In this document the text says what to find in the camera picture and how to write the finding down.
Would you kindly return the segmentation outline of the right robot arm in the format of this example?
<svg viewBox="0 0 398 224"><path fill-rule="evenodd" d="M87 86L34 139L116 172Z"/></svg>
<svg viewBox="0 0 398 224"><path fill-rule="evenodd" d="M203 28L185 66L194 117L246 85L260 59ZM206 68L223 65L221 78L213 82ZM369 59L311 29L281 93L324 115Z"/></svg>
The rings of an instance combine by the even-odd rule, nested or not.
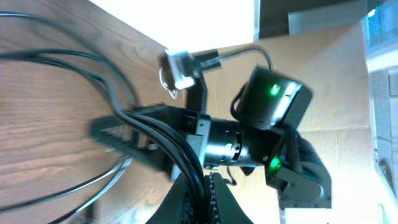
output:
<svg viewBox="0 0 398 224"><path fill-rule="evenodd" d="M330 208L330 174L297 128L312 99L305 84L257 66L231 103L232 120L212 118L206 110L202 76L187 91L184 108L155 105L132 110L179 133L199 166L240 167L246 175L265 170L280 208Z"/></svg>

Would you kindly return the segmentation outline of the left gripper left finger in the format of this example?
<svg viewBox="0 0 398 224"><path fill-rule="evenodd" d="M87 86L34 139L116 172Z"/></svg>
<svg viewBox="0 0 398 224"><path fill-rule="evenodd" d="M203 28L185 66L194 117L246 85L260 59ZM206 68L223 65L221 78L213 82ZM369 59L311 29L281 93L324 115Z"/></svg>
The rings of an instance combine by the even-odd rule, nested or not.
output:
<svg viewBox="0 0 398 224"><path fill-rule="evenodd" d="M180 174L157 211L146 224L193 224L193 195L183 174Z"/></svg>

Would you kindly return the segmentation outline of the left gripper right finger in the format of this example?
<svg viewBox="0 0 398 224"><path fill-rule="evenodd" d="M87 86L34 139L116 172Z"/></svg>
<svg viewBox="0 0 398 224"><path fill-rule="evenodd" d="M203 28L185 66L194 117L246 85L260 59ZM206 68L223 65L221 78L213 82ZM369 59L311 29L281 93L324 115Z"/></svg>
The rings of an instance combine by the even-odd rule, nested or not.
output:
<svg viewBox="0 0 398 224"><path fill-rule="evenodd" d="M206 175L204 184L207 223L253 224L219 173Z"/></svg>

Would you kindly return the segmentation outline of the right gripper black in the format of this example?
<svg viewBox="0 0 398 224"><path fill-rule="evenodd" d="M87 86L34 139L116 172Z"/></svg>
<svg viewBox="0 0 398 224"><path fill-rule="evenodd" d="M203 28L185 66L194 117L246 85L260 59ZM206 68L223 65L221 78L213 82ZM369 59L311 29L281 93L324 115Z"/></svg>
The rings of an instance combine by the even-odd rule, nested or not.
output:
<svg viewBox="0 0 398 224"><path fill-rule="evenodd" d="M205 166L205 149L210 133L211 119L208 115L197 118L188 117L188 131L185 138L179 133L184 116L184 109L169 105L154 105L140 107L127 111L132 118L139 118L140 122L158 131L176 148L177 153L184 159L187 157L187 142L198 157L200 167ZM115 115L96 118L90 124L90 136L100 144L108 146L127 156L131 156L140 163L157 171L169 171L173 161L162 149L150 150L150 139L139 144L141 133L122 122Z"/></svg>

